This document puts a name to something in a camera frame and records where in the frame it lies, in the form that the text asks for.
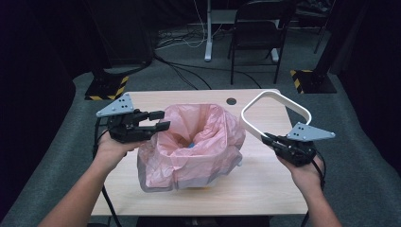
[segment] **chair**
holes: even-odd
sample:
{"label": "chair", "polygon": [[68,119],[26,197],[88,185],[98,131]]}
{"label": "chair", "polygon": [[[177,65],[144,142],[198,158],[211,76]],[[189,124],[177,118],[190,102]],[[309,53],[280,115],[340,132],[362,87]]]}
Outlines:
{"label": "chair", "polygon": [[319,45],[321,44],[325,29],[327,27],[328,20],[330,19],[331,12],[333,11],[333,7],[336,4],[336,0],[328,1],[328,4],[331,2],[330,9],[327,11],[317,10],[313,7],[308,7],[305,5],[304,1],[297,0],[297,9],[295,10],[295,17],[299,20],[307,20],[313,26],[319,26],[321,29],[319,30],[319,40],[316,44],[314,54],[318,52]]}
{"label": "chair", "polygon": [[267,58],[274,48],[280,49],[279,60],[257,65],[276,65],[273,83],[277,82],[288,24],[294,12],[293,0],[253,0],[239,7],[227,57],[231,58],[231,84],[234,80],[236,50],[268,50]]}

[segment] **plastic bag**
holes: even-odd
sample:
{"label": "plastic bag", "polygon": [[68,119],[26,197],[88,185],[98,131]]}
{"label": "plastic bag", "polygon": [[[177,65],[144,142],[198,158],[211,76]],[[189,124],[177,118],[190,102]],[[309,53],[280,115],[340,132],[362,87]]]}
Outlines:
{"label": "plastic bag", "polygon": [[203,187],[228,175],[241,160],[245,130],[216,104],[177,104],[165,109],[168,131],[138,150],[138,178],[145,192]]}

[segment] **wooden table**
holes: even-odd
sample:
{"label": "wooden table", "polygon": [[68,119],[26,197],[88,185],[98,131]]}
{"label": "wooden table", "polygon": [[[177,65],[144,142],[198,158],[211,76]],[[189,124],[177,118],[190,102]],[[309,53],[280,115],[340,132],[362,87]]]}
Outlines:
{"label": "wooden table", "polygon": [[[134,108],[141,111],[160,111],[179,103],[215,103],[239,117],[241,110],[262,91],[266,90],[132,92],[130,95]],[[235,98],[236,105],[227,104],[229,97]],[[286,108],[272,98],[260,99],[247,111],[246,117],[261,131],[272,134],[284,135],[292,129]],[[154,123],[144,121],[141,125]],[[145,193],[138,181],[136,151],[121,161],[105,185],[117,215],[199,217],[306,213],[302,194],[269,147],[247,132],[240,152],[242,166],[218,178],[213,187]],[[92,215],[110,214],[100,195]]]}

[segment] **yellow black hazard tape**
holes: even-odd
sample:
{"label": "yellow black hazard tape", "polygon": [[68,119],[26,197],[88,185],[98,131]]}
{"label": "yellow black hazard tape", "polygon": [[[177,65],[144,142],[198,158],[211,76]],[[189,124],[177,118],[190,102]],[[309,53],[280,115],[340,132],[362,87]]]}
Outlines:
{"label": "yellow black hazard tape", "polygon": [[298,74],[297,74],[298,72],[311,73],[313,71],[312,70],[291,70],[290,71],[292,80],[294,80],[295,88],[297,89],[299,94],[303,94],[304,90],[303,90],[302,84],[298,78]]}
{"label": "yellow black hazard tape", "polygon": [[104,92],[103,94],[92,94],[92,95],[88,95],[85,96],[86,100],[109,100],[109,99],[118,99],[119,97],[121,97],[123,95],[125,86],[127,85],[127,81],[128,81],[129,77],[123,77],[121,79],[121,82],[119,83],[119,86],[115,87],[116,89],[113,89],[113,91],[107,91]]}

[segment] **forearm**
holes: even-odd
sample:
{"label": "forearm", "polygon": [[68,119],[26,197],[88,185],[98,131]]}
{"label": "forearm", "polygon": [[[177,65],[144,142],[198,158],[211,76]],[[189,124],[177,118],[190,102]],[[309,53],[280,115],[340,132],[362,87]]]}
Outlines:
{"label": "forearm", "polygon": [[107,174],[92,164],[40,226],[86,226]]}
{"label": "forearm", "polygon": [[314,227],[338,227],[341,226],[333,209],[330,207],[327,199],[321,190],[313,193],[304,194],[307,207],[309,209],[309,218]]}

